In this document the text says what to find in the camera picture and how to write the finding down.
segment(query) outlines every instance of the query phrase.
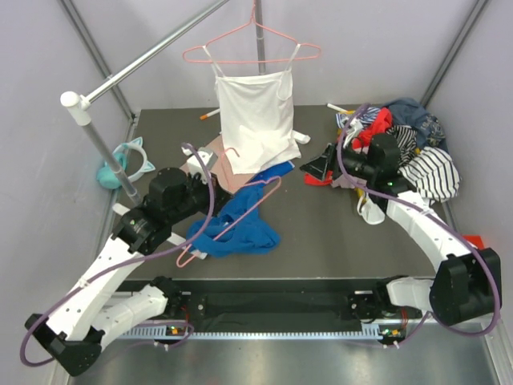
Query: black and white striped shirt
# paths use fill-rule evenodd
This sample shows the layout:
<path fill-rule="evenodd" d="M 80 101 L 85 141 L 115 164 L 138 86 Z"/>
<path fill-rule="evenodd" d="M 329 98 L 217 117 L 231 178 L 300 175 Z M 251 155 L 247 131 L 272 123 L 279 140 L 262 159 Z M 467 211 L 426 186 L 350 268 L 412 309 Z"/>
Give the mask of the black and white striped shirt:
<path fill-rule="evenodd" d="M 401 150 L 399 166 L 404 166 L 415 158 L 417 147 L 417 132 L 411 126 L 392 126 L 386 130 L 387 134 L 395 137 Z"/>
<path fill-rule="evenodd" d="M 458 195 L 458 170 L 450 155 L 440 148 L 425 147 L 399 172 L 430 201 L 445 202 Z"/>

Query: vertical metal pole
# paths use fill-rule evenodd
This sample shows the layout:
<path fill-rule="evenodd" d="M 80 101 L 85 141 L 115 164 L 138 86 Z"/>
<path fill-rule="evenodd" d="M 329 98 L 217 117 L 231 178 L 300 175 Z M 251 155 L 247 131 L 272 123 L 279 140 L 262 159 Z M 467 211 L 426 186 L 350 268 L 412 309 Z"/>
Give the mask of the vertical metal pole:
<path fill-rule="evenodd" d="M 264 24 L 262 18 L 262 0 L 255 0 L 255 21 L 261 25 Z M 264 43 L 264 29 L 261 26 L 256 26 L 256 52 L 258 60 L 265 60 L 265 43 Z M 265 63 L 258 63 L 258 73 L 265 75 Z"/>
<path fill-rule="evenodd" d="M 87 136 L 89 136 L 89 139 L 91 139 L 91 142 L 93 142 L 96 149 L 105 159 L 105 161 L 111 168 L 111 171 L 114 173 L 116 178 L 118 178 L 119 182 L 121 183 L 121 186 L 123 186 L 124 190 L 127 192 L 128 197 L 136 205 L 141 203 L 143 200 L 141 199 L 141 196 L 137 191 L 137 188 L 135 188 L 135 186 L 129 181 L 127 174 L 123 170 L 123 167 L 121 167 L 121 164 L 119 164 L 119 162 L 114 158 L 111 150 L 109 150 L 109 147 L 107 147 L 102 137 L 96 130 L 95 125 L 91 122 L 89 124 L 82 126 L 82 128 L 86 132 Z"/>
<path fill-rule="evenodd" d="M 71 25 L 75 28 L 80 40 L 82 40 L 83 45 L 87 49 L 87 52 L 93 59 L 96 68 L 98 68 L 98 71 L 103 75 L 103 77 L 109 77 L 112 72 L 109 69 L 109 66 L 107 65 L 107 62 L 103 58 L 101 52 L 99 51 L 95 40 L 92 38 L 91 33 L 87 29 L 86 23 L 83 21 L 82 16 L 80 16 L 80 13 L 77 10 L 75 4 L 72 2 L 72 0 L 58 0 L 58 2 L 63 8 L 64 13 L 70 19 Z M 121 107 L 128 119 L 133 120 L 135 118 L 135 114 L 130 109 L 130 105 L 128 104 L 121 90 L 118 87 L 113 87 L 112 93 L 114 94 L 115 101 Z"/>
<path fill-rule="evenodd" d="M 433 95 L 438 90 L 438 86 L 440 86 L 440 83 L 442 82 L 443 78 L 445 77 L 446 73 L 449 71 L 450 66 L 454 62 L 454 59 L 456 59 L 456 56 L 460 52 L 463 44 L 467 40 L 469 33 L 474 28 L 476 22 L 478 21 L 479 16 L 483 13 L 485 7 L 487 6 L 488 2 L 490 0 L 477 0 L 472 7 L 471 12 L 467 16 L 467 19 L 463 23 L 463 26 L 459 30 L 458 34 L 456 35 L 456 38 L 454 39 L 453 43 L 451 44 L 449 51 L 446 54 L 446 57 L 443 58 L 442 63 L 440 64 L 440 67 L 436 71 L 436 74 L 434 74 L 433 79 L 430 82 L 430 85 L 428 86 L 426 93 L 422 97 L 420 104 L 422 106 L 427 106 L 431 99 L 433 99 Z"/>

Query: white wall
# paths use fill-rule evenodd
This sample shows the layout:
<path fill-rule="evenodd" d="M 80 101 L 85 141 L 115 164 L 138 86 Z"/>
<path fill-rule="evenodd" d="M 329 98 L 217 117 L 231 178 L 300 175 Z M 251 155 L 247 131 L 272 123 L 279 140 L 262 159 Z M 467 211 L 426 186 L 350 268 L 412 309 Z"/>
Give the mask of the white wall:
<path fill-rule="evenodd" d="M 91 263 L 109 193 L 95 181 L 99 155 L 59 105 L 63 91 L 101 81 L 55 0 L 0 3 L 0 383 L 46 383 L 18 349 L 31 313 L 61 298 Z M 110 95 L 91 109 L 107 142 L 128 123 Z M 33 360 L 46 354 L 31 342 Z"/>
<path fill-rule="evenodd" d="M 75 3 L 116 71 L 213 1 Z M 295 104 L 360 103 L 405 95 L 420 99 L 473 2 L 263 0 L 263 10 L 266 26 L 324 49 L 318 60 L 295 63 Z M 186 63 L 181 55 L 246 22 L 251 5 L 252 0 L 231 0 L 126 80 L 121 89 L 131 107 L 218 105 L 209 65 Z M 293 50 L 293 43 L 268 34 L 266 46 L 268 59 L 288 57 Z M 211 47 L 218 59 L 255 59 L 255 29 Z M 257 75 L 256 64 L 225 68 L 231 75 Z"/>
<path fill-rule="evenodd" d="M 463 175 L 453 201 L 465 233 L 484 236 L 501 257 L 503 317 L 513 337 L 513 2 L 493 0 L 429 109 L 446 129 Z"/>

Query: red object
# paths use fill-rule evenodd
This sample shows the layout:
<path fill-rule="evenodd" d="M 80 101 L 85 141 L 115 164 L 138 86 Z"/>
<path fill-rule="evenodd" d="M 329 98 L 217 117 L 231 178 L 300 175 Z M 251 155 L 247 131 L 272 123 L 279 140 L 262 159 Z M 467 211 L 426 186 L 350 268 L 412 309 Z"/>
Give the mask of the red object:
<path fill-rule="evenodd" d="M 374 135 L 381 134 L 390 127 L 392 127 L 392 113 L 388 108 L 382 108 L 374 123 L 358 135 L 359 140 L 353 140 L 353 149 L 369 147 L 370 140 Z"/>
<path fill-rule="evenodd" d="M 317 178 L 314 178 L 310 174 L 305 174 L 305 184 L 308 184 L 310 186 L 327 186 L 333 182 L 333 171 L 328 171 L 326 173 L 326 179 L 324 180 L 318 180 Z"/>
<path fill-rule="evenodd" d="M 479 250 L 484 249 L 483 239 L 479 235 L 464 235 L 463 237 Z"/>

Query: pink hanger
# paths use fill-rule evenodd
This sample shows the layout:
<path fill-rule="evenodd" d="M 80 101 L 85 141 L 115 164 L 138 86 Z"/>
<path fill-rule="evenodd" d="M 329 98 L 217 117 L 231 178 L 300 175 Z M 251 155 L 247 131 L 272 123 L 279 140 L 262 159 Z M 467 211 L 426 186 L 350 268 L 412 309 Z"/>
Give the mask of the pink hanger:
<path fill-rule="evenodd" d="M 261 24 L 259 24 L 255 19 L 255 7 L 256 7 L 255 0 L 253 0 L 253 8 L 251 11 L 251 18 L 249 18 L 249 21 L 247 23 L 245 23 L 242 26 L 237 27 L 235 30 L 231 30 L 225 34 L 222 34 L 221 36 L 213 38 L 212 40 L 208 41 L 204 46 L 207 47 L 210 43 L 214 43 L 217 40 L 221 40 L 222 38 L 228 36 L 229 34 L 233 34 L 234 32 L 237 32 L 238 30 L 242 30 L 243 28 L 250 26 L 251 24 L 255 24 L 265 30 L 268 30 L 269 32 L 272 32 L 273 34 L 277 34 L 281 37 L 287 38 L 288 40 L 292 40 L 293 42 L 296 43 L 296 45 L 300 44 L 296 39 L 291 38 L 290 36 L 288 36 L 286 34 L 282 34 L 282 33 L 278 32 L 277 30 L 273 30 L 271 28 L 268 28 L 266 26 L 262 26 Z M 182 54 L 182 57 L 184 58 L 184 60 L 186 62 L 189 62 L 189 63 L 210 63 L 210 64 L 212 64 L 212 60 L 199 60 L 199 59 L 188 59 L 187 58 L 188 52 L 203 49 L 204 46 L 196 46 L 193 48 L 189 48 L 188 50 L 184 51 L 184 53 Z M 304 57 L 300 57 L 300 58 L 294 58 L 294 60 L 317 59 L 319 56 L 321 56 L 322 49 L 319 46 L 316 46 L 315 44 L 310 44 L 310 43 L 301 43 L 301 46 L 316 48 L 318 50 L 318 52 L 314 56 L 304 56 Z M 287 58 L 287 59 L 270 59 L 270 60 L 235 60 L 235 61 L 234 60 L 217 60 L 217 62 L 219 64 L 279 63 L 279 62 L 288 62 L 288 61 L 289 61 L 289 58 Z"/>
<path fill-rule="evenodd" d="M 235 148 L 230 147 L 230 148 L 227 148 L 223 152 L 223 155 L 221 155 L 221 158 L 220 158 L 220 162 L 221 162 L 221 167 L 223 169 L 224 178 L 228 182 L 228 186 L 229 186 L 230 182 L 229 182 L 229 179 L 228 179 L 228 174 L 226 173 L 226 169 L 224 168 L 223 160 L 226 158 L 226 152 L 230 151 L 230 150 L 235 151 L 236 155 L 239 156 L 239 153 L 237 152 L 237 150 Z M 273 177 L 271 177 L 271 178 L 269 178 L 267 180 L 258 180 L 256 182 L 250 182 L 250 183 L 245 184 L 242 188 L 248 187 L 248 186 L 255 186 L 257 184 L 267 185 L 267 184 L 269 184 L 271 182 L 274 182 L 275 180 L 277 180 L 276 186 L 274 186 L 271 189 L 271 191 L 269 191 L 267 194 L 265 194 L 257 203 L 255 203 L 253 206 L 251 206 L 248 211 L 246 211 L 239 218 L 237 218 L 236 221 L 234 221 L 232 224 L 227 226 L 221 233 L 217 234 L 216 237 L 214 238 L 214 241 L 217 241 L 219 238 L 221 238 L 223 235 L 225 235 L 233 226 L 235 226 L 237 223 L 242 221 L 247 215 L 249 215 L 250 212 L 252 212 L 254 209 L 256 209 L 263 201 L 265 201 L 267 198 L 269 198 L 271 195 L 273 195 L 281 187 L 281 176 L 273 176 Z M 194 255 L 192 255 L 187 261 L 185 261 L 184 263 L 181 263 L 182 258 L 190 250 L 191 247 L 192 247 L 192 245 L 187 246 L 184 249 L 184 251 L 182 251 L 182 253 L 178 256 L 178 258 L 176 259 L 176 266 L 177 267 L 179 267 L 179 268 L 185 267 L 191 261 L 193 261 L 194 258 L 196 258 Z"/>

